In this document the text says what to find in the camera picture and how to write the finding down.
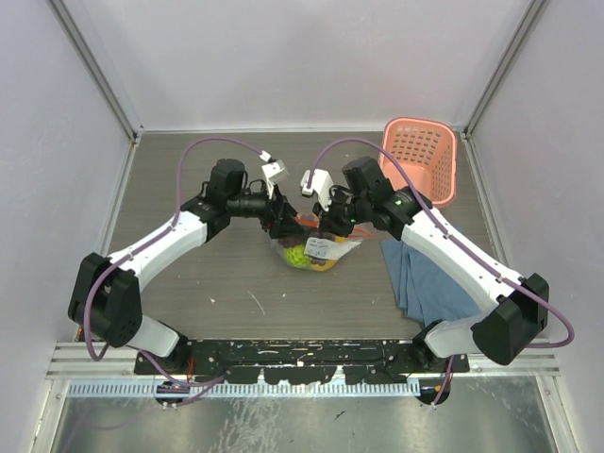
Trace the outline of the dark purple grape bunch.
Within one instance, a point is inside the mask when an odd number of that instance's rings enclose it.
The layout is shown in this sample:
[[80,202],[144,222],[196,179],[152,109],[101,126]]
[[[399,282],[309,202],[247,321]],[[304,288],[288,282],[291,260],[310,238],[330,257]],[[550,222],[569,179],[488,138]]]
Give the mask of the dark purple grape bunch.
[[306,246],[309,238],[317,238],[317,239],[326,239],[330,242],[338,243],[343,240],[343,238],[336,236],[334,234],[320,231],[318,228],[314,226],[304,226],[304,232],[301,235],[291,236],[287,238],[277,239],[275,242],[275,246],[279,250],[283,259],[283,249],[286,247],[296,246],[298,244],[304,244]]

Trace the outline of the green custard apple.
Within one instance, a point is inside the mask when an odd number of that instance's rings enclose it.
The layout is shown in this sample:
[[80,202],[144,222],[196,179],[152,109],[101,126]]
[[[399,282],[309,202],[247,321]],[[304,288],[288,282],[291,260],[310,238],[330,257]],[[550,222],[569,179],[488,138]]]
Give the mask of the green custard apple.
[[294,268],[309,268],[310,257],[305,254],[305,248],[306,246],[304,244],[298,244],[296,246],[284,248],[283,255],[285,260]]

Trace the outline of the clear red zip top bag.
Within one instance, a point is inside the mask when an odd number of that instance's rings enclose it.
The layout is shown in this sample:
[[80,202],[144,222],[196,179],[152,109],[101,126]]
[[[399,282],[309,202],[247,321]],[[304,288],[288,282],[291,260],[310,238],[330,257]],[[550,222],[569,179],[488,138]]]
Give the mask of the clear red zip top bag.
[[[303,232],[304,226],[316,228],[319,226],[318,218],[314,214],[298,214],[296,216],[296,220],[303,227]],[[368,240],[373,237],[374,235],[368,230],[360,226],[355,226],[352,230],[352,233],[347,237],[341,237],[343,240],[338,243],[330,242],[326,239],[309,238],[306,244],[305,253],[315,258],[339,261],[345,255],[359,247],[364,240]],[[282,258],[279,250],[275,246],[276,241],[277,239],[272,240],[271,246]]]

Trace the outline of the yellow orange mango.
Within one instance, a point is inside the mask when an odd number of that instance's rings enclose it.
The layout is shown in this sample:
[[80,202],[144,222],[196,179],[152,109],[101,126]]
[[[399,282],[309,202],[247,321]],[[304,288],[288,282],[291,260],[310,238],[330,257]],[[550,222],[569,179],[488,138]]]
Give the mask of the yellow orange mango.
[[325,260],[315,257],[309,258],[309,269],[313,272],[325,272],[335,266],[337,260]]

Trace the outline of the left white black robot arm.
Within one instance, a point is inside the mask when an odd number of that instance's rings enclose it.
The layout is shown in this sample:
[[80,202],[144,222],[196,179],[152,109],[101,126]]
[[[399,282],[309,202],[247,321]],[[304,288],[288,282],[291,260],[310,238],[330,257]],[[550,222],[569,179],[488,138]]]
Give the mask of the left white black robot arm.
[[142,292],[160,272],[229,226],[232,218],[256,218],[273,239],[302,232],[296,210],[280,192],[285,164],[270,159],[261,167],[260,190],[251,190],[244,164],[221,159],[201,192],[179,206],[166,224],[133,245],[103,257],[91,253],[80,263],[68,316],[86,336],[111,347],[130,346],[155,356],[168,374],[189,362],[184,336],[143,314]]

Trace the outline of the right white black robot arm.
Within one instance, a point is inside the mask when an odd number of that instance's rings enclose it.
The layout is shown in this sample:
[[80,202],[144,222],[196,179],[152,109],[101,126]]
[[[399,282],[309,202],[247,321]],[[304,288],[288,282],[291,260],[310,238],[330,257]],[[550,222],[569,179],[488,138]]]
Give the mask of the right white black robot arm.
[[356,159],[342,170],[348,193],[336,194],[328,172],[311,167],[300,182],[305,196],[316,196],[320,225],[332,233],[370,223],[397,243],[418,252],[453,284],[453,297],[428,300],[450,310],[454,299],[467,301],[460,314],[423,320],[413,340],[419,368],[433,372],[447,358],[480,353],[510,364],[526,348],[538,348],[548,325],[549,285],[538,274],[523,277],[486,254],[449,225],[439,210],[409,182],[396,189],[378,161]]

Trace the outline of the pink plastic basket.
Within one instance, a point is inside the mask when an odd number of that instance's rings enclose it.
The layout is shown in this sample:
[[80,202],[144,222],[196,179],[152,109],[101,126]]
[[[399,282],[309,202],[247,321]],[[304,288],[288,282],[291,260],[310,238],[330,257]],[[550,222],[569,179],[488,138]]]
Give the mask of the pink plastic basket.
[[424,119],[395,118],[385,126],[382,147],[435,207],[445,208],[454,201],[458,140],[449,126]]

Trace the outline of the blue folded cloth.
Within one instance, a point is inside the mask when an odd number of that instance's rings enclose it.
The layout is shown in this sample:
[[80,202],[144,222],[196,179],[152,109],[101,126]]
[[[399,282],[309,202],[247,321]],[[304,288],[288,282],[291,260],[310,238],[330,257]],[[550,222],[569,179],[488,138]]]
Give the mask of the blue folded cloth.
[[394,239],[380,243],[396,305],[423,327],[480,314],[470,295],[421,252]]

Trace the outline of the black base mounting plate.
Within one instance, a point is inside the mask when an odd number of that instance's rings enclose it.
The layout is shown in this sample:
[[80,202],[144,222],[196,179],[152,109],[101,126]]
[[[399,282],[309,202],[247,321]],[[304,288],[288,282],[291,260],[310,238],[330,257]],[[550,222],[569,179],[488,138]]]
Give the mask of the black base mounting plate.
[[202,340],[188,341],[158,363],[170,375],[225,378],[252,384],[262,378],[270,385],[325,384],[336,373],[344,383],[405,383],[421,374],[440,375],[445,359],[424,357],[403,340]]

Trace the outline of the right aluminium frame post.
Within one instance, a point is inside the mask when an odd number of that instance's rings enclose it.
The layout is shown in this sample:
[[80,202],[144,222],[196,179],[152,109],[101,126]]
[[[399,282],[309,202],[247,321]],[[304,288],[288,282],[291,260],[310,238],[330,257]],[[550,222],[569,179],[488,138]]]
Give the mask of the right aluminium frame post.
[[506,45],[485,89],[483,90],[476,107],[474,108],[467,125],[463,129],[463,136],[470,139],[480,124],[486,110],[495,99],[499,88],[511,71],[515,61],[519,57],[523,47],[529,39],[533,29],[539,23],[541,16],[549,5],[548,0],[531,0],[523,13],[517,27],[512,33],[511,39]]

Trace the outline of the aluminium frame post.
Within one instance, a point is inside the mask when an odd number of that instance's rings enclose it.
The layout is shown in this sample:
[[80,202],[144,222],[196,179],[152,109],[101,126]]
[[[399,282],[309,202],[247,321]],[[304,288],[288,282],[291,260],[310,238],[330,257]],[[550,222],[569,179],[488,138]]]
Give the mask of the aluminium frame post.
[[80,1],[47,1],[68,40],[126,136],[136,142],[143,126],[91,16]]
[[512,33],[511,39],[506,45],[485,89],[483,90],[476,107],[474,108],[467,125],[463,129],[463,136],[470,139],[480,124],[486,110],[495,99],[499,88],[511,71],[515,61],[519,57],[523,47],[529,39],[533,29],[539,23],[541,16],[549,5],[548,0],[531,0],[523,13],[517,27]]

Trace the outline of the aluminium front rail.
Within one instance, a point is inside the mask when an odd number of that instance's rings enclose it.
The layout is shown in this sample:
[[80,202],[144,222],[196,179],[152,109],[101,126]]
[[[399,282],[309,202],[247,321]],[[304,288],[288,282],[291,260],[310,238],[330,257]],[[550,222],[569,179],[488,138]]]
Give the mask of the aluminium front rail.
[[[119,376],[154,376],[156,368],[135,349],[129,347],[103,349],[104,344],[94,342],[94,353],[101,358],[94,361],[83,342],[58,343],[50,361],[48,379],[110,378]],[[500,365],[485,356],[472,353],[455,357],[454,373],[505,374],[557,374],[558,364],[547,349],[525,350],[511,364]]]

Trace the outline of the left aluminium frame post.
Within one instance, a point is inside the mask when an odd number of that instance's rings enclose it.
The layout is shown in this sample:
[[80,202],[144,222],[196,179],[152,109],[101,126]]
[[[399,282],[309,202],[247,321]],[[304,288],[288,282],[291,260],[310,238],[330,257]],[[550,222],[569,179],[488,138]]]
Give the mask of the left aluminium frame post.
[[47,1],[68,40],[126,136],[136,142],[143,126],[91,16],[80,1]]

